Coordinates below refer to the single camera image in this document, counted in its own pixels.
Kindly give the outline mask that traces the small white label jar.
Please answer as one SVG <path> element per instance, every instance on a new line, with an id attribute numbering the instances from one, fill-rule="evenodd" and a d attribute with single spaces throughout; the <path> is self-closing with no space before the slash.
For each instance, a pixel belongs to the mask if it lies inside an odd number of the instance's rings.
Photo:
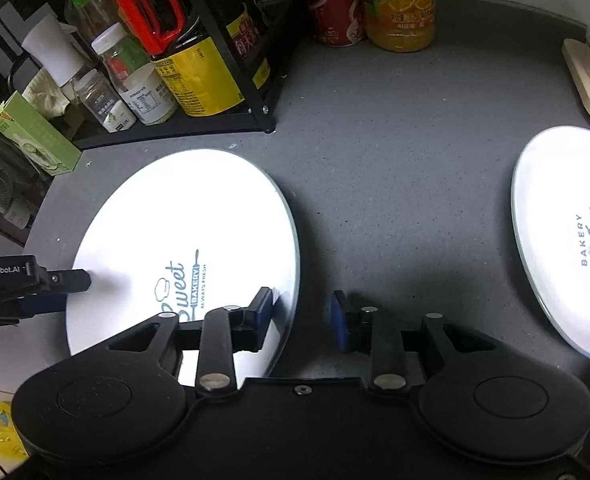
<path id="1" fill-rule="evenodd" d="M 122 23 L 101 32 L 91 48 L 100 58 L 114 88 L 145 126 L 166 122 L 179 108 L 135 36 Z"/>

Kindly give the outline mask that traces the green cap condiment bottle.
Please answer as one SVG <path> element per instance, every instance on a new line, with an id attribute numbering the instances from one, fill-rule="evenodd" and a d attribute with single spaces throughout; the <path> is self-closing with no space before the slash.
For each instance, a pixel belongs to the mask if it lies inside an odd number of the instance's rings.
<path id="1" fill-rule="evenodd" d="M 88 47 L 101 32 L 122 21 L 114 0 L 66 0 L 64 15 Z"/>

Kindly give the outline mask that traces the black metal kitchen rack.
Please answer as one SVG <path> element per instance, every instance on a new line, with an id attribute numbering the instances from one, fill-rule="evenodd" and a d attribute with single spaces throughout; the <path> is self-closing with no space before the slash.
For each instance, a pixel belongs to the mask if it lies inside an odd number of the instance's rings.
<path id="1" fill-rule="evenodd" d="M 51 4 L 58 15 L 63 15 L 64 0 L 0 0 L 0 9 L 9 2 L 17 2 L 22 18 L 29 18 L 41 6 Z M 10 28 L 0 21 L 0 52 L 9 60 L 9 68 L 0 70 L 0 102 L 7 99 L 13 92 L 16 72 L 25 62 L 36 61 L 20 47 L 20 40 L 13 35 Z M 282 75 L 276 70 L 271 72 L 267 84 L 259 90 L 258 103 L 242 103 L 232 110 L 209 117 L 191 118 L 184 112 L 178 112 L 159 126 L 136 125 L 124 132 L 108 133 L 95 120 L 85 122 L 73 136 L 73 144 L 79 150 L 105 148 L 105 146 L 170 139 L 177 136 L 203 136 L 203 134 L 260 132 L 271 133 L 277 122 L 273 116 L 275 104 L 282 87 Z"/>

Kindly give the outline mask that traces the dark soy sauce bottle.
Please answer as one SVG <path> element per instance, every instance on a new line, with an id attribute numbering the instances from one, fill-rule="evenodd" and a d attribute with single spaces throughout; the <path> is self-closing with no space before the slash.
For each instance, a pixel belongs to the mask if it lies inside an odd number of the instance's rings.
<path id="1" fill-rule="evenodd" d="M 237 52 L 247 67 L 256 67 L 253 81 L 260 89 L 270 76 L 270 65 L 263 53 L 268 36 L 263 15 L 263 0 L 206 0 L 216 20 L 225 25 Z"/>

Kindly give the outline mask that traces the red handled oil jug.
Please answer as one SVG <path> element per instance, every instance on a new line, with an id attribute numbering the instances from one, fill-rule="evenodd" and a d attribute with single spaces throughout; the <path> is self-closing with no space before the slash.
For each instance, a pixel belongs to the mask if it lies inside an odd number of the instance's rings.
<path id="1" fill-rule="evenodd" d="M 192 0 L 116 2 L 185 114 L 214 116 L 243 102 Z"/>

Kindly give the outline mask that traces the white bakery print plate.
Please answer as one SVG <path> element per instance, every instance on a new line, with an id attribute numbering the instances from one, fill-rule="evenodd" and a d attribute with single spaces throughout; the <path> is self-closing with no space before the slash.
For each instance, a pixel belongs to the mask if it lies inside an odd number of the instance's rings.
<path id="1" fill-rule="evenodd" d="M 513 232 L 541 309 L 572 348 L 590 358 L 590 130 L 557 126 L 518 156 Z"/>

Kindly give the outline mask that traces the white sweet bakery plate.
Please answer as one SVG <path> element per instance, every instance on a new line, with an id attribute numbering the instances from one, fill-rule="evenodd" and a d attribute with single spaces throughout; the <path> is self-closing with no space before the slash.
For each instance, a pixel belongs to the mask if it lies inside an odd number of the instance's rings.
<path id="1" fill-rule="evenodd" d="M 234 356 L 239 382 L 277 364 L 301 284 L 296 226 L 278 185 L 243 157 L 206 148 L 151 162 L 120 185 L 91 221 L 74 266 L 91 285 L 66 303 L 72 353 L 158 313 L 201 321 L 271 289 L 263 348 Z"/>

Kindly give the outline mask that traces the white cap spray bottle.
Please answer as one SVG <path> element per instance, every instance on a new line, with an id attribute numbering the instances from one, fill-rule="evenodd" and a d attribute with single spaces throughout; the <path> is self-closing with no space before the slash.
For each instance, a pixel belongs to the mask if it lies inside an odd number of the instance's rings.
<path id="1" fill-rule="evenodd" d="M 85 59 L 65 37 L 52 14 L 28 32 L 21 47 L 36 58 L 58 87 L 64 87 L 86 66 Z"/>

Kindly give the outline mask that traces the small clear spice jar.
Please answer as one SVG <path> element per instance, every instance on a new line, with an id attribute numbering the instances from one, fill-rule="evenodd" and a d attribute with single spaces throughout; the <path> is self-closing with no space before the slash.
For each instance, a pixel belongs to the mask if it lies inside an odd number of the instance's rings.
<path id="1" fill-rule="evenodd" d="M 76 77 L 73 90 L 82 105 L 108 133 L 128 130 L 136 124 L 135 114 L 95 68 L 84 76 Z"/>

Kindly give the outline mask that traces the orange juice bottle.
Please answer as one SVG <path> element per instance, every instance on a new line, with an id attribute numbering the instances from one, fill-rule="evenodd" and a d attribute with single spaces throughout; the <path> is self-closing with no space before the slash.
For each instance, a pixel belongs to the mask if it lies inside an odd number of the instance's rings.
<path id="1" fill-rule="evenodd" d="M 436 34 L 435 0 L 362 0 L 365 32 L 377 47 L 397 53 L 421 51 Z"/>

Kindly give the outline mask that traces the green carton box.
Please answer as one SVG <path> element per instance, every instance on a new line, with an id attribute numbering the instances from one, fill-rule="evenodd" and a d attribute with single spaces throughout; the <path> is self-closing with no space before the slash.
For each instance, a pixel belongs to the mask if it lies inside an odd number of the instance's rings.
<path id="1" fill-rule="evenodd" d="M 51 177 L 72 172 L 82 156 L 17 91 L 0 104 L 0 133 Z"/>

